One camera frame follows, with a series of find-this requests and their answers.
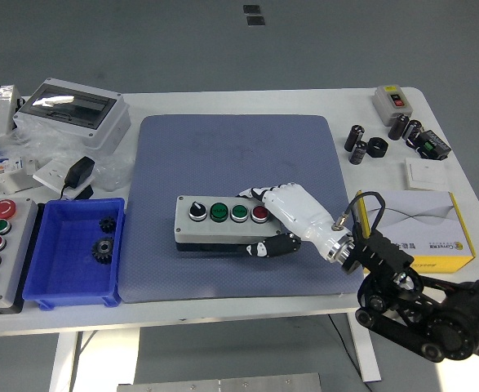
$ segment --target red emergency stop button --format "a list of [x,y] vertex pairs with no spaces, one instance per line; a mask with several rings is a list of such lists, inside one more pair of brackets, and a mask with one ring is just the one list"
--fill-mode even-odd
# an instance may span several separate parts
[[16,203],[8,198],[0,200],[0,219],[9,219],[16,213]]
[[251,215],[255,223],[264,223],[268,220],[268,210],[264,206],[254,207]]

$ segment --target yellow box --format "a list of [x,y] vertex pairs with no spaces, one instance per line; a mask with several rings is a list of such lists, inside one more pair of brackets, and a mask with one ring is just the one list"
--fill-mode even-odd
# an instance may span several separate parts
[[[377,230],[415,259],[417,272],[451,273],[475,258],[475,250],[451,192],[379,191],[386,211]],[[372,197],[357,204],[357,219],[365,237],[380,205]]]

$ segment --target gear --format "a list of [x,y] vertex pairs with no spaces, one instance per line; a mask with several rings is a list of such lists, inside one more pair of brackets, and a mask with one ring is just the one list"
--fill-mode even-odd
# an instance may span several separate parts
[[92,247],[92,255],[101,264],[110,264],[112,262],[112,250],[114,249],[114,240],[112,238],[102,238]]
[[100,220],[100,228],[104,233],[113,233],[116,231],[116,221],[111,216],[106,216]]

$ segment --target white table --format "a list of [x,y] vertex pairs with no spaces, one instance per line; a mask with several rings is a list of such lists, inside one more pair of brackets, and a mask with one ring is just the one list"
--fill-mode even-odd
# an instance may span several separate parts
[[[424,95],[411,87],[403,88],[403,91],[414,108],[413,118],[447,141]],[[366,129],[364,140],[372,136],[387,139],[388,129],[371,104],[373,93],[374,89],[342,89],[127,94],[125,101],[130,105],[131,128],[118,151],[135,154],[141,121],[152,115],[321,115],[330,125],[348,198],[351,199],[359,189],[405,189],[404,159],[418,155],[400,141],[390,140],[385,158],[366,157],[358,166],[348,162],[348,153],[343,146],[353,124],[360,124]],[[450,190],[459,204],[477,258],[455,274],[439,274],[437,277],[454,282],[476,280],[479,278],[479,202],[453,153],[444,164]],[[127,198],[128,191],[129,186],[112,193],[95,189],[94,198]],[[54,193],[44,188],[26,190],[18,196],[31,197],[39,203],[55,198]],[[88,305],[58,307],[51,312],[42,312],[35,304],[26,303],[20,314],[0,316],[0,336],[344,313],[353,312],[356,308],[355,294],[151,302],[120,304],[117,308]]]

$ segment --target gray control box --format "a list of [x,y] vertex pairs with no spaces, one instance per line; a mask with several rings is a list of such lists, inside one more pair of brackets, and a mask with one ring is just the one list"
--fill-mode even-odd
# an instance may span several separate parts
[[386,127],[391,127],[399,114],[408,117],[413,114],[410,102],[397,85],[377,87],[371,102]]
[[5,215],[0,216],[0,314],[13,314],[23,304],[18,285],[38,206],[30,198],[3,199],[0,212]]
[[226,251],[201,245],[257,243],[280,234],[281,222],[255,199],[183,195],[175,205],[174,231],[178,250]]

